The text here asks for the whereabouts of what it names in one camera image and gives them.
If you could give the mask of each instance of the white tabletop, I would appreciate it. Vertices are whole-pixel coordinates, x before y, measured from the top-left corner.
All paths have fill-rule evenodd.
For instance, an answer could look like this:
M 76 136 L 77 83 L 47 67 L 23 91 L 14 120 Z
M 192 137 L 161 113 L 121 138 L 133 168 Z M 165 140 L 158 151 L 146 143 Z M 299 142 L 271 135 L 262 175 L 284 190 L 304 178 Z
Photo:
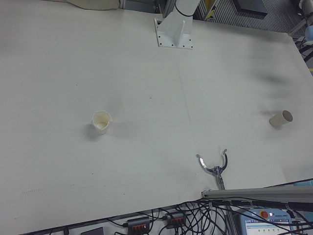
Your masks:
M 2 0 L 0 234 L 313 177 L 312 77 L 287 34 L 194 21 L 160 48 L 154 15 Z M 287 109 L 280 130 L 268 119 Z M 99 136 L 97 110 L 114 123 Z

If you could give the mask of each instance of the white paper cup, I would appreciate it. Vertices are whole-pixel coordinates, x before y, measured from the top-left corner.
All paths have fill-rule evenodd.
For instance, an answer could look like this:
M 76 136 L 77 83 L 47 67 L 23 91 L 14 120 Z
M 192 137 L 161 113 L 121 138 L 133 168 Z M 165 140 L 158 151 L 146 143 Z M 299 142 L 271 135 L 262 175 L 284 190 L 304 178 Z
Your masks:
M 113 122 L 111 115 L 107 111 L 97 111 L 92 116 L 92 125 L 100 134 L 108 131 L 109 123 Z
M 275 116 L 269 119 L 269 122 L 272 126 L 281 126 L 286 123 L 292 122 L 293 117 L 291 113 L 287 110 L 283 110 L 281 113 L 276 114 Z

